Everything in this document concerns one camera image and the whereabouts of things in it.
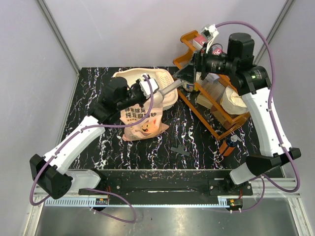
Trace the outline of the clear plastic scoop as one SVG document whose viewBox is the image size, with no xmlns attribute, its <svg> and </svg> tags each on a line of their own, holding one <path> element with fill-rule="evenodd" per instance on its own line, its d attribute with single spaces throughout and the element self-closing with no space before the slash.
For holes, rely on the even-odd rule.
<svg viewBox="0 0 315 236">
<path fill-rule="evenodd" d="M 181 86 L 182 83 L 183 83 L 182 80 L 177 79 L 173 83 L 168 85 L 166 88 L 156 91 L 154 93 L 153 99 L 151 99 L 153 101 L 153 107 L 158 107 L 160 104 L 162 104 L 165 96 L 172 92 L 173 90 L 177 89 L 179 86 Z"/>
</svg>

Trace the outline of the pink cat litter bag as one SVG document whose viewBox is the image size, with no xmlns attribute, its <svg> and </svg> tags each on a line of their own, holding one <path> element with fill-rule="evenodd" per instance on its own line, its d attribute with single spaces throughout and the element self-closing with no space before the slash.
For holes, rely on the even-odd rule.
<svg viewBox="0 0 315 236">
<path fill-rule="evenodd" d="M 121 111 L 120 120 L 125 124 L 134 124 L 145 117 L 147 108 L 149 108 L 150 101 L 148 101 L 143 108 L 138 104 L 128 107 Z M 143 139 L 150 139 L 165 132 L 169 126 L 162 122 L 163 103 L 154 105 L 150 114 L 139 124 L 124 129 L 122 139 L 124 141 L 138 141 Z"/>
</svg>

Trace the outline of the black plastic clip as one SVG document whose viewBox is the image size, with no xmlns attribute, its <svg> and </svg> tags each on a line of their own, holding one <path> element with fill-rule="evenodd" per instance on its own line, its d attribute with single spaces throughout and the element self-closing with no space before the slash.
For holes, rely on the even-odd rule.
<svg viewBox="0 0 315 236">
<path fill-rule="evenodd" d="M 190 152 L 186 151 L 186 147 L 183 145 L 178 145 L 177 147 L 171 147 L 170 149 L 172 152 L 178 153 L 184 156 L 190 156 Z"/>
</svg>

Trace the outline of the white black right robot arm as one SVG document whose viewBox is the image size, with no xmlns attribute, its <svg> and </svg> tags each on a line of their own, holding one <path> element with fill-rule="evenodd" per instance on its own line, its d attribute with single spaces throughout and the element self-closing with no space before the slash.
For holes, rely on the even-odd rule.
<svg viewBox="0 0 315 236">
<path fill-rule="evenodd" d="M 245 163 L 229 173 L 224 190 L 230 195 L 241 190 L 242 184 L 255 179 L 267 171 L 293 164 L 301 157 L 299 148 L 292 147 L 278 118 L 271 95 L 272 84 L 266 69 L 253 62 L 254 40 L 247 33 L 233 33 L 229 36 L 226 53 L 214 55 L 205 49 L 195 51 L 191 60 L 174 74 L 176 79 L 188 83 L 197 81 L 201 73 L 204 79 L 208 73 L 229 77 L 238 95 L 244 101 L 259 140 L 260 154 L 246 157 Z"/>
</svg>

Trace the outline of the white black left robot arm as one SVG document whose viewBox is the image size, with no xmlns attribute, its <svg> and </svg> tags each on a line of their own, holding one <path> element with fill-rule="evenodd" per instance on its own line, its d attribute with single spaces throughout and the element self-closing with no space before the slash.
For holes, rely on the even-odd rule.
<svg viewBox="0 0 315 236">
<path fill-rule="evenodd" d="M 105 192 L 106 177 L 98 170 L 71 171 L 72 162 L 96 138 L 101 136 L 108 128 L 128 128 L 144 121 L 154 103 L 154 94 L 159 89 L 156 80 L 148 74 L 142 74 L 132 86 L 129 86 L 124 77 L 112 78 L 105 88 L 102 97 L 91 108 L 77 128 L 72 131 L 60 144 L 43 156 L 35 154 L 30 159 L 31 176 L 33 184 L 30 191 L 30 203 L 37 206 L 34 201 L 34 191 L 39 186 L 48 197 L 59 199 L 70 190 L 85 189 L 95 194 Z M 131 106 L 144 107 L 146 113 L 134 123 L 117 124 L 121 112 Z"/>
</svg>

